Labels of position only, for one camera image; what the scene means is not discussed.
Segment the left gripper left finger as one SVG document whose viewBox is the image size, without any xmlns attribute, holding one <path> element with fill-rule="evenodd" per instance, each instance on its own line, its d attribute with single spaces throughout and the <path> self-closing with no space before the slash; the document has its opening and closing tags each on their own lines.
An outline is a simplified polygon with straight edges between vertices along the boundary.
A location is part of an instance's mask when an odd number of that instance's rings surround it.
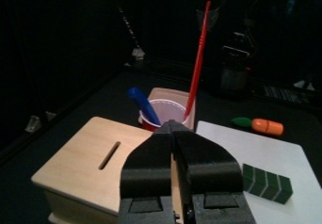
<svg viewBox="0 0 322 224">
<path fill-rule="evenodd" d="M 131 151 L 120 172 L 118 224 L 175 224 L 167 122 Z"/>
</svg>

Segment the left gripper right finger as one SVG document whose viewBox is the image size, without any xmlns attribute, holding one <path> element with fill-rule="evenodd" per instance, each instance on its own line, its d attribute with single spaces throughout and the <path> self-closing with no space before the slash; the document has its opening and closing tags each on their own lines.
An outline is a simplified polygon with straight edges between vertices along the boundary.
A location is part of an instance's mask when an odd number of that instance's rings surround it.
<svg viewBox="0 0 322 224">
<path fill-rule="evenodd" d="M 234 156 L 175 121 L 171 134 L 183 224 L 257 224 Z"/>
</svg>

